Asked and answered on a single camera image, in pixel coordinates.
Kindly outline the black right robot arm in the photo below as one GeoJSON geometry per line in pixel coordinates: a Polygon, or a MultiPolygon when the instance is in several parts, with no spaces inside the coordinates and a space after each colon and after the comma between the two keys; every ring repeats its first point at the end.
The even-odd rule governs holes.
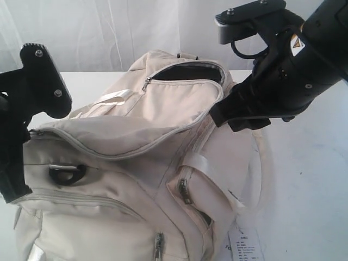
{"type": "Polygon", "coordinates": [[[254,1],[216,15],[219,42],[251,74],[210,110],[217,126],[261,129],[271,119],[293,120],[313,100],[347,80],[347,1],[323,1],[307,19],[285,1],[254,1]]]}

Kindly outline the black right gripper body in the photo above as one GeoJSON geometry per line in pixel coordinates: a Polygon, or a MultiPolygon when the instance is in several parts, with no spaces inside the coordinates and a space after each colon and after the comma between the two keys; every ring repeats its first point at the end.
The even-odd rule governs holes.
{"type": "Polygon", "coordinates": [[[253,105],[259,116],[291,121],[326,90],[326,65],[291,29],[276,36],[276,44],[252,73],[253,105]]]}

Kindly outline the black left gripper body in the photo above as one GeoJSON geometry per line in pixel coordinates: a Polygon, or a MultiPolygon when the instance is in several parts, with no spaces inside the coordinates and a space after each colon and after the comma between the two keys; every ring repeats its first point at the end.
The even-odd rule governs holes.
{"type": "Polygon", "coordinates": [[[24,180],[23,144],[30,139],[27,121],[13,113],[1,94],[1,195],[6,203],[32,193],[24,180]]]}

